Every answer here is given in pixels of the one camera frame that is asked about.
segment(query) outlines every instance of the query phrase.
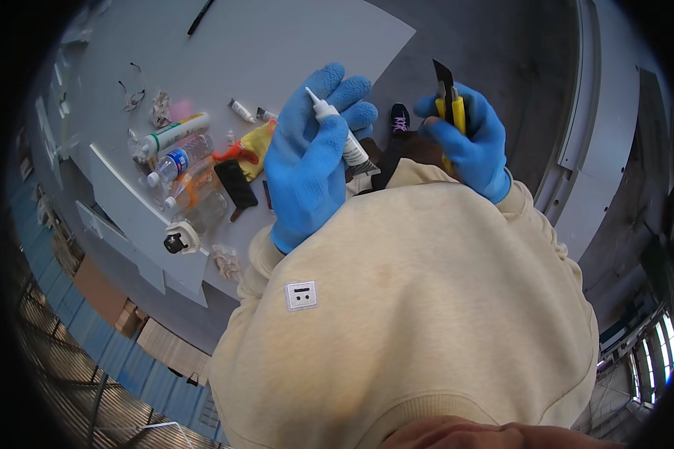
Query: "pink shoelace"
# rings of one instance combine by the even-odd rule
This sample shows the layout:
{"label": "pink shoelace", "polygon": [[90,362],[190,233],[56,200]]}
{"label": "pink shoelace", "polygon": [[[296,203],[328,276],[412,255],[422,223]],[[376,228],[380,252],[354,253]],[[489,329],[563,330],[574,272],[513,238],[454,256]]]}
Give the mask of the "pink shoelace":
{"label": "pink shoelace", "polygon": [[409,131],[407,128],[407,119],[402,117],[395,117],[395,124],[392,125],[392,132],[395,131]]}

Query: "window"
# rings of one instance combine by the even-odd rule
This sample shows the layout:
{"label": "window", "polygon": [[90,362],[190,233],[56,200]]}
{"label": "window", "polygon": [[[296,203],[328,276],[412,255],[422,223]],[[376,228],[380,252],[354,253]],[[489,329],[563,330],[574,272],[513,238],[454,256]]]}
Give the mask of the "window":
{"label": "window", "polygon": [[651,403],[656,402],[656,393],[654,392],[654,368],[651,365],[651,355],[649,354],[649,347],[647,346],[647,340],[642,340],[642,345],[644,346],[644,352],[647,354],[647,366],[649,366],[649,386],[652,389]]}
{"label": "window", "polygon": [[641,391],[639,386],[639,372],[637,371],[637,364],[634,361],[634,353],[629,353],[629,361],[632,362],[632,375],[634,376],[634,400],[641,402]]}
{"label": "window", "polygon": [[664,327],[666,328],[666,336],[669,338],[669,349],[671,350],[671,359],[672,359],[672,371],[674,370],[674,328],[671,326],[671,318],[666,314],[662,317],[664,321]]}
{"label": "window", "polygon": [[656,335],[659,337],[659,346],[661,346],[661,356],[664,359],[664,378],[669,381],[669,350],[666,348],[666,341],[664,340],[664,332],[661,329],[661,324],[656,323]]}

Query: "black pen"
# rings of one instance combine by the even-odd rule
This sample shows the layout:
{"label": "black pen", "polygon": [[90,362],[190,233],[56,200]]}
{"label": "black pen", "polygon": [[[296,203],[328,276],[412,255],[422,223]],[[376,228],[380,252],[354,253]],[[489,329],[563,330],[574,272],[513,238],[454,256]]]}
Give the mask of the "black pen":
{"label": "black pen", "polygon": [[192,36],[192,33],[194,33],[195,30],[197,30],[198,25],[200,24],[200,20],[202,20],[203,16],[207,12],[207,8],[209,8],[210,5],[212,5],[213,1],[215,0],[207,0],[207,3],[205,3],[205,6],[203,6],[202,11],[200,11],[197,18],[195,18],[195,21],[192,23],[192,26],[189,27],[188,36]]}

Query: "glue tube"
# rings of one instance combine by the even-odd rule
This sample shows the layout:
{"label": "glue tube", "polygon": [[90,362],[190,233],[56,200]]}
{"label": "glue tube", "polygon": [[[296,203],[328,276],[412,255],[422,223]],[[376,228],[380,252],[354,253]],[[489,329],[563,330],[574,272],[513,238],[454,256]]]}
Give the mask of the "glue tube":
{"label": "glue tube", "polygon": [[232,109],[234,112],[237,113],[237,115],[242,117],[244,121],[254,123],[254,117],[252,117],[252,114],[247,110],[246,107],[238,103],[237,100],[235,100],[234,98],[230,98],[230,102],[227,103],[227,106],[230,106],[230,109]]}
{"label": "glue tube", "polygon": [[257,108],[257,118],[260,119],[261,121],[270,121],[270,120],[277,120],[278,116],[277,114],[274,114],[269,111],[265,111],[262,108]]}
{"label": "glue tube", "polygon": [[[310,90],[309,87],[305,87],[305,90],[312,98],[314,106],[312,109],[315,110],[315,118],[318,122],[322,123],[326,116],[338,116],[339,112],[337,109],[331,105],[327,104],[326,101],[320,100],[315,94]],[[364,177],[367,175],[378,175],[382,171],[369,160],[367,152],[364,151],[364,148],[359,144],[357,138],[350,129],[347,129],[347,142],[344,144],[344,149],[342,150],[342,159],[347,165],[351,166],[354,170],[354,177]]]}

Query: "caulk tube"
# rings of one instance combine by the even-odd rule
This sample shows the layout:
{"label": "caulk tube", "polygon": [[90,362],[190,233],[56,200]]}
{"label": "caulk tube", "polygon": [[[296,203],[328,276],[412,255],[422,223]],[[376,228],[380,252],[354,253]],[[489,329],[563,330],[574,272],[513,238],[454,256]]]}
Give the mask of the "caulk tube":
{"label": "caulk tube", "polygon": [[175,121],[169,126],[155,131],[131,145],[133,159],[137,163],[147,162],[161,149],[167,148],[178,140],[185,139],[198,130],[206,129],[210,125],[210,114],[200,112],[187,119]]}
{"label": "caulk tube", "polygon": [[[326,101],[317,98],[309,87],[305,87],[305,90],[312,98],[312,102],[314,103],[312,109],[315,110],[315,118],[318,122],[322,123],[326,116],[339,115],[339,112],[337,112],[337,109],[333,105],[327,104]],[[347,133],[347,142],[344,144],[344,149],[342,150],[342,159],[344,159],[347,165],[352,167],[353,176],[359,178],[367,175],[378,175],[381,170],[369,160],[367,152],[364,151],[364,148],[362,148],[349,128],[347,129]]]}

